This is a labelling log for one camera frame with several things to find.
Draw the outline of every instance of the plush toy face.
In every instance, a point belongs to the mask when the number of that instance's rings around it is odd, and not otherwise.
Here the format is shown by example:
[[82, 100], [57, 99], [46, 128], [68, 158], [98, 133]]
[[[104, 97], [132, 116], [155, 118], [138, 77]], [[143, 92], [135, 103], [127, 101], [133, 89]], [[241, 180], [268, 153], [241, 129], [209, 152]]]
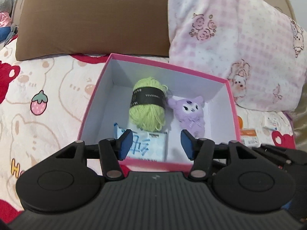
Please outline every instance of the plush toy face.
[[201, 96], [195, 99], [169, 99], [168, 105], [174, 110], [176, 118], [181, 121], [185, 119], [193, 120], [204, 116], [202, 105], [204, 100]]

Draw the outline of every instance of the small white box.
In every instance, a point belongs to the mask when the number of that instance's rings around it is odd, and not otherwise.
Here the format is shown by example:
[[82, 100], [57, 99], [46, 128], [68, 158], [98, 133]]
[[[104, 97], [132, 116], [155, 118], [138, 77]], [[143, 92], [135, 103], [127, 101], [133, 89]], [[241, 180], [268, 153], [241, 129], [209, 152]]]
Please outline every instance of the small white box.
[[[113, 137], [114, 123], [136, 130], [129, 122], [133, 87], [137, 81], [148, 77], [154, 77], [166, 85], [177, 99], [204, 98], [205, 138], [217, 144], [240, 141], [239, 123], [228, 80], [171, 64], [114, 53], [97, 81], [78, 139], [88, 145]], [[166, 162], [126, 158], [121, 164], [150, 170], [189, 171], [192, 161], [187, 158], [180, 143], [179, 121], [168, 108], [165, 119], [166, 125], [162, 131], [168, 132]], [[101, 174], [98, 160], [88, 160], [88, 166]]]

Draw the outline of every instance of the purple stuffed toy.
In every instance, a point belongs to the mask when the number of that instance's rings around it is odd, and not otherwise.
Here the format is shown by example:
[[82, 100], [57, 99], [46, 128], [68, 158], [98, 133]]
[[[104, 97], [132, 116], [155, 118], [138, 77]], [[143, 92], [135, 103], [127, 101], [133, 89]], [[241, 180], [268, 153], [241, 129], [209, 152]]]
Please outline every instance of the purple stuffed toy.
[[205, 135], [203, 103], [204, 99], [201, 96], [194, 99], [168, 99], [168, 106], [174, 110], [174, 115], [179, 120], [181, 128], [188, 130], [195, 138]]

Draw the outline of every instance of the green yarn ball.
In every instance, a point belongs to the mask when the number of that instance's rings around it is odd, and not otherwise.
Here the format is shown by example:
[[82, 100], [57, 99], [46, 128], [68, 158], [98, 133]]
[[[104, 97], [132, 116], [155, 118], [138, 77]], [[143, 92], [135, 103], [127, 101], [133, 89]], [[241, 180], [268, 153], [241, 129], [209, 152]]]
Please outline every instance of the green yarn ball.
[[[156, 79], [149, 77], [139, 80], [133, 90], [141, 87], [154, 87], [166, 94], [167, 86], [161, 85]], [[146, 131], [160, 131], [165, 125], [165, 110], [156, 104], [140, 104], [129, 109], [130, 122]]]

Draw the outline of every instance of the orange label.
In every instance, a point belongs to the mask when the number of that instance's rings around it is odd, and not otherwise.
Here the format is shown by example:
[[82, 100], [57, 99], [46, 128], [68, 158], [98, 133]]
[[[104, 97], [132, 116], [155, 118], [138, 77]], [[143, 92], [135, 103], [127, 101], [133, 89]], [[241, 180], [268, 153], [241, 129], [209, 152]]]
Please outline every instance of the orange label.
[[241, 136], [257, 136], [255, 130], [241, 130]]

